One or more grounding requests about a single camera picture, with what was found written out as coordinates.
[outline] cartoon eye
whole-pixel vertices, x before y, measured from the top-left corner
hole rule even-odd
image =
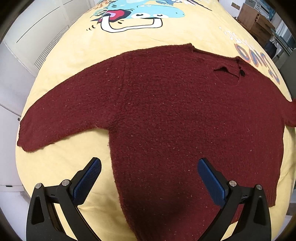
[[[131,18],[149,18],[151,15],[145,12],[135,13]]]
[[[164,15],[164,14],[153,14],[153,17],[155,17],[155,18],[168,18],[168,16],[167,15]]]

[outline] cartoon mouth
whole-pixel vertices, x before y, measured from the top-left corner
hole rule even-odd
[[[107,32],[110,32],[110,33],[123,32],[123,31],[129,30],[129,29],[160,28],[163,25],[161,18],[153,18],[153,24],[150,24],[150,25],[138,25],[138,26],[130,26],[130,27],[115,29],[110,26],[110,22],[114,22],[114,20],[112,18],[114,18],[116,16],[112,16],[112,14],[109,12],[107,12],[107,13],[108,13],[108,15],[105,14],[102,17],[101,28]]]

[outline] black bag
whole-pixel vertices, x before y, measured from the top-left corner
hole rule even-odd
[[[264,50],[268,54],[268,56],[272,59],[276,55],[277,47],[276,47],[276,40],[271,42],[270,40],[267,41]]]

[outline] wooden cabinet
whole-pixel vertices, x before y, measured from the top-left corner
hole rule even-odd
[[[247,4],[243,4],[237,20],[251,35],[256,36],[262,47],[272,36],[271,28],[275,29],[268,19]]]

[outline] yellow fabric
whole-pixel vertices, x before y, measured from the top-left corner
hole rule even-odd
[[[192,43],[198,49],[228,57],[240,56],[238,50],[244,53],[242,48],[249,57],[250,48],[258,53],[264,53],[262,47],[222,8],[217,0],[196,0],[210,10],[186,0],[181,1],[174,1],[173,6],[182,10],[185,16],[163,18],[162,26],[159,28],[129,29],[118,33],[103,30],[101,23],[97,24],[96,21],[91,20],[99,17],[93,14],[108,6],[108,1],[103,1],[99,4],[99,8],[93,8],[82,15],[48,55],[27,99],[22,116],[37,99],[65,79],[88,66],[126,51]],[[155,1],[143,4],[160,5]],[[128,18],[123,20],[121,24],[117,21],[110,25],[114,29],[119,29],[127,26],[149,25],[154,21]],[[258,67],[253,61],[250,61],[250,64],[270,77],[283,95],[291,100],[279,71],[266,53],[265,55],[273,68],[272,72],[279,78],[279,84],[268,73],[268,67],[264,64],[259,63]],[[71,179],[92,157],[100,158],[102,172],[85,203],[79,207],[80,211],[102,240],[135,241],[136,238],[129,229],[119,204],[108,141],[106,130],[93,129],[67,137],[33,153],[26,153],[16,147],[18,172],[25,189],[31,195],[36,183],[41,182],[45,186],[58,185],[63,179]],[[273,237],[278,233],[288,209],[296,174],[294,160],[295,130],[285,128],[284,157],[277,187],[276,205],[270,208]],[[74,237],[59,207],[57,211],[66,233]],[[235,224],[229,227],[224,238],[231,234],[234,227]]]

